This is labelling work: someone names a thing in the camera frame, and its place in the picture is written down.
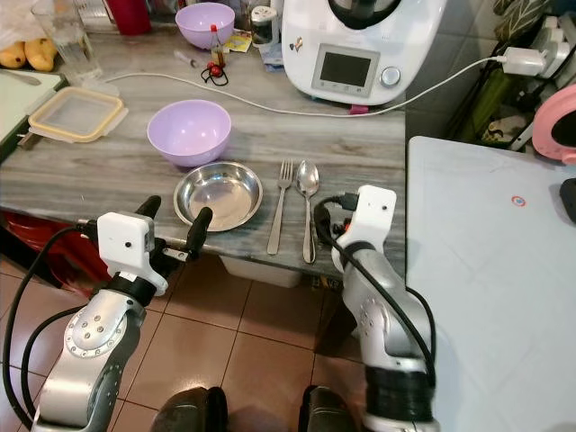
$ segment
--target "red sticker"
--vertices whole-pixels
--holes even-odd
[[[514,195],[512,197],[512,203],[518,207],[524,207],[526,205],[526,200],[521,196]]]

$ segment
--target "counter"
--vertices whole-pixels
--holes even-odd
[[[93,34],[90,39],[104,78],[152,72],[203,84],[200,72],[209,53],[192,47],[177,29],[130,38]],[[175,49],[189,53],[200,66],[191,68],[175,59]],[[248,54],[231,53],[226,71],[229,85],[217,88],[251,101],[309,113],[347,112],[343,105],[311,100],[296,90],[284,73],[266,72],[255,49]],[[232,118],[230,144],[221,159],[252,168],[264,187],[256,215],[238,229],[209,234],[205,244],[208,252],[338,277],[329,247],[318,245],[314,265],[302,259],[305,207],[295,182],[285,196],[278,255],[266,253],[279,195],[276,178],[281,160],[291,158],[297,166],[307,158],[317,164],[320,175],[320,189],[312,205],[325,196],[354,192],[364,184],[396,192],[396,212],[385,251],[394,268],[404,275],[404,112],[352,119],[282,115],[163,77],[128,77],[113,84],[130,110],[122,123],[107,137],[92,143],[41,139],[32,150],[18,148],[0,166],[0,207],[76,221],[96,218],[104,212],[134,211],[149,195],[159,194],[162,206],[156,217],[156,235],[176,246],[183,245],[188,227],[176,217],[172,194],[184,173],[152,148],[146,129],[152,115],[166,104],[208,99],[221,104]]]

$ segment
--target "small bottle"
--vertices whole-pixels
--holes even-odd
[[[222,44],[218,39],[218,27],[216,27],[216,24],[212,24],[210,26],[210,31],[212,33],[212,44],[211,44],[212,60],[214,60],[214,63],[216,65],[220,66],[221,68],[224,68],[225,66],[224,48],[222,47]]]

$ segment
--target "stainless steel plate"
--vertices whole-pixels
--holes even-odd
[[[174,209],[188,225],[202,207],[214,213],[208,231],[226,231],[248,221],[262,202],[262,184],[236,162],[216,162],[190,171],[174,190]]]

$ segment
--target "plastic bowl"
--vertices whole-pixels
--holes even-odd
[[[198,167],[222,154],[232,121],[217,103],[190,100],[165,106],[148,123],[148,139],[179,167]]]
[[[198,48],[209,50],[212,47],[210,26],[216,24],[218,39],[225,43],[234,30],[234,11],[219,3],[191,4],[178,11],[176,24],[187,41]]]

